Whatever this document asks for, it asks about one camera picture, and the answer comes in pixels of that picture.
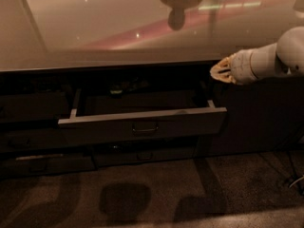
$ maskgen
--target robotic hand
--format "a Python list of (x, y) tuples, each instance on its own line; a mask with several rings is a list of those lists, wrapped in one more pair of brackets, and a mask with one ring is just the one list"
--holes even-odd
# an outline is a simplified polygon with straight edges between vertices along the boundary
[(221, 60), (210, 73), (216, 80), (236, 85), (304, 76), (304, 27), (288, 30), (269, 46), (241, 50)]

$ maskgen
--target open drawer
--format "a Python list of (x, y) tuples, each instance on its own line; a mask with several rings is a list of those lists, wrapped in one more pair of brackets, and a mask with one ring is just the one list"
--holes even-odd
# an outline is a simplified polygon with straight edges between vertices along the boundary
[(77, 91), (59, 126), (68, 144), (174, 138), (218, 133), (226, 108), (204, 97), (203, 86), (137, 92), (119, 98)]

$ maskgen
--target metal handle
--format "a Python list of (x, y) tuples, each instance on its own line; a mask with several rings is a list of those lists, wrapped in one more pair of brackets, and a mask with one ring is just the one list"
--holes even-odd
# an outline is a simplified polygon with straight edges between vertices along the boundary
[(154, 128), (150, 128), (150, 129), (136, 129), (135, 124), (132, 124), (132, 132), (133, 134), (152, 134), (155, 133), (157, 130), (159, 130), (159, 124), (155, 123)]

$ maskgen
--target closed drawer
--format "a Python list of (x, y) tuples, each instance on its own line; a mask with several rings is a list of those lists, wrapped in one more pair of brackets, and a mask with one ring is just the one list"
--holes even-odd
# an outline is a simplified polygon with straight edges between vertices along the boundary
[(205, 102), (200, 94), (201, 90), (187, 89), (120, 99), (86, 97), (85, 109), (75, 104), (74, 114), (61, 119), (59, 126), (72, 145), (218, 133), (226, 108)]
[(94, 170), (91, 157), (84, 153), (19, 156), (0, 161), (0, 177), (23, 177)]
[(156, 140), (149, 142), (116, 142), (94, 147), (98, 166), (159, 162), (193, 157), (198, 137)]
[(0, 153), (65, 146), (67, 146), (66, 139), (58, 129), (9, 131), (0, 135)]
[(63, 92), (0, 96), (0, 125), (52, 120), (68, 113)]

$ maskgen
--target floor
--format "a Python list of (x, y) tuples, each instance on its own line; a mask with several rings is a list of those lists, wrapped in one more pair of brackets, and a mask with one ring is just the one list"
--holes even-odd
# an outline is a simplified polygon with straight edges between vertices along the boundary
[(2, 180), (0, 227), (303, 228), (302, 172), (293, 151)]

